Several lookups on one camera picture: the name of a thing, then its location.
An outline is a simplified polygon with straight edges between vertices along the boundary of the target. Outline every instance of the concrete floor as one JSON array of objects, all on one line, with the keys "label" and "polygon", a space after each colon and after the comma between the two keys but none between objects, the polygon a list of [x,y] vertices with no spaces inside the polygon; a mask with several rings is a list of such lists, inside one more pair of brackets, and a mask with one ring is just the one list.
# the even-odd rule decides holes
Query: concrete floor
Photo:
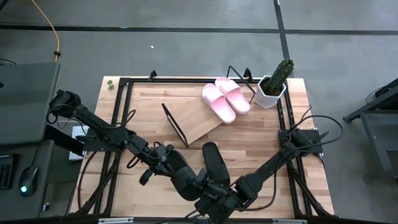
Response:
[{"label": "concrete floor", "polygon": [[[280,0],[286,29],[398,30],[394,0]],[[275,29],[272,0],[37,0],[56,25],[121,27],[215,27]],[[6,24],[46,24],[30,1],[14,0],[0,12]],[[228,65],[256,77],[283,59],[279,34],[178,32],[59,32],[62,56],[57,88],[78,93],[93,110],[105,75],[220,76]],[[398,36],[287,35],[294,76],[304,78],[314,114],[339,121],[365,104],[374,89],[397,78]],[[50,31],[0,30],[0,57],[17,63],[53,60]],[[337,128],[315,120],[321,131]],[[335,213],[380,222],[398,220],[398,187],[365,184],[374,169],[359,121],[324,147],[326,175]],[[63,192],[54,187],[54,192]],[[69,194],[59,215],[65,213]]]}]

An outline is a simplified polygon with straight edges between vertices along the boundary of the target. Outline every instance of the slanted wooden board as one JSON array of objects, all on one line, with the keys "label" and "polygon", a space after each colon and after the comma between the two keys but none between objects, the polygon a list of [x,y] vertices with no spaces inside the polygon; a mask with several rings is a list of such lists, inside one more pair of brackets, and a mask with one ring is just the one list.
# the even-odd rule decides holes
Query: slanted wooden board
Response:
[{"label": "slanted wooden board", "polygon": [[175,124],[170,119],[172,121],[170,125],[178,125],[187,139],[188,145],[223,123],[206,105],[201,96],[188,103],[167,103],[165,106],[176,122]]},{"label": "slanted wooden board", "polygon": [[[95,114],[110,122],[117,90],[109,90],[106,82],[112,80],[118,85],[120,77],[104,77]],[[308,98],[304,80],[288,79],[290,98],[296,122],[308,109]],[[150,144],[154,141],[173,144],[197,173],[204,167],[201,147],[208,141],[215,142],[224,158],[231,175],[231,181],[239,176],[255,171],[278,150],[277,132],[280,129],[277,108],[262,109],[252,103],[251,111],[246,115],[237,115],[232,124],[221,124],[208,134],[205,134],[188,149],[185,148],[174,129],[165,117],[161,103],[188,103],[200,96],[204,84],[199,83],[134,83],[131,97],[131,109],[136,109],[135,117],[127,125],[144,137]],[[243,93],[250,100],[252,93],[241,85]],[[306,120],[300,128],[312,129],[313,121]],[[84,203],[98,185],[104,153],[97,153],[88,165],[81,186],[81,197]],[[111,215],[114,217],[184,217],[195,209],[194,202],[181,198],[166,177],[153,176],[146,186],[139,184],[141,174],[146,165],[139,163],[133,169],[127,169],[126,164],[132,154],[124,151],[119,166],[118,180],[114,193]],[[303,158],[307,185],[314,196],[333,213],[328,184],[322,163],[315,156]],[[273,178],[267,180],[259,193],[259,198],[251,205],[265,205],[272,197]],[[302,193],[298,188],[300,208],[304,211]],[[104,191],[101,211],[104,209],[108,188]],[[77,196],[73,198],[71,212],[77,210]],[[286,168],[277,173],[277,195],[274,204],[258,212],[234,212],[235,218],[292,218],[294,216],[289,181]]]}]

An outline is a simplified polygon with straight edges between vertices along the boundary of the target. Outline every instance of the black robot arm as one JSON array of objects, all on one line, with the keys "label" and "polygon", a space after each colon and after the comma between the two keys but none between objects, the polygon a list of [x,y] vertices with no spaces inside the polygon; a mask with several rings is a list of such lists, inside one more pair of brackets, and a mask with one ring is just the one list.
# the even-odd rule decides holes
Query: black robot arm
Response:
[{"label": "black robot arm", "polygon": [[[215,224],[226,222],[234,211],[243,212],[261,210],[265,207],[248,207],[257,199],[263,183],[274,175],[277,170],[286,165],[286,163],[291,163],[292,159],[306,153],[307,151],[303,152],[302,150],[299,150],[296,145],[289,142],[284,145],[278,153],[258,168],[258,170],[253,173],[246,174],[232,183],[225,194],[220,195],[220,197],[214,197],[213,195],[213,199],[203,194],[201,199],[195,203],[195,207],[202,215],[208,214]],[[303,193],[309,198],[314,210],[319,216],[331,217],[332,215],[323,209],[323,207],[317,202],[316,198],[300,178],[297,170],[293,166],[291,167],[293,178],[296,180],[300,188],[303,189]]]},{"label": "black robot arm", "polygon": [[[50,114],[55,116],[54,121],[49,121]],[[173,145],[149,147],[148,142],[134,131],[128,130],[126,124],[119,123],[117,127],[110,125],[82,105],[77,94],[69,91],[59,90],[50,102],[47,121],[55,123],[58,116],[77,119],[90,128],[90,136],[83,139],[85,144],[104,146],[103,148],[116,152],[128,149],[147,164],[149,169],[140,179],[142,185],[147,183],[152,174],[164,175],[171,178],[178,193],[185,200],[196,200],[200,196],[200,188],[194,184],[197,176],[182,155],[174,150]]]}]

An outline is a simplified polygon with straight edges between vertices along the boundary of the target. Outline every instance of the pink slipper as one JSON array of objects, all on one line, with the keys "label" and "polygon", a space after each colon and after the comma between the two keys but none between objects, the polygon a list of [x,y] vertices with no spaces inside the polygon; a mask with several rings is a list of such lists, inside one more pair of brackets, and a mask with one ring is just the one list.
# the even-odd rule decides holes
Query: pink slipper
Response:
[{"label": "pink slipper", "polygon": [[224,94],[216,86],[211,83],[206,84],[201,92],[201,97],[222,122],[230,124],[235,120],[235,112],[226,102]]},{"label": "pink slipper", "polygon": [[224,93],[226,100],[239,114],[247,114],[250,110],[250,104],[243,96],[241,87],[234,80],[220,77],[215,81],[217,88]]}]

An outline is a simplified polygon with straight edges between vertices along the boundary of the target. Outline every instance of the black stand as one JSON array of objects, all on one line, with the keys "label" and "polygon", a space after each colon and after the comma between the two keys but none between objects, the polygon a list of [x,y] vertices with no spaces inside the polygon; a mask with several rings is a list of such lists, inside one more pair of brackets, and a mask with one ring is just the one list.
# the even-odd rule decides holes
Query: black stand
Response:
[{"label": "black stand", "polygon": [[398,86],[343,118],[346,123],[361,118],[372,153],[379,159],[381,171],[364,175],[365,182],[398,178],[398,169],[393,167],[389,158],[390,152],[398,152],[398,111],[383,109],[392,103],[396,106],[397,101]]}]

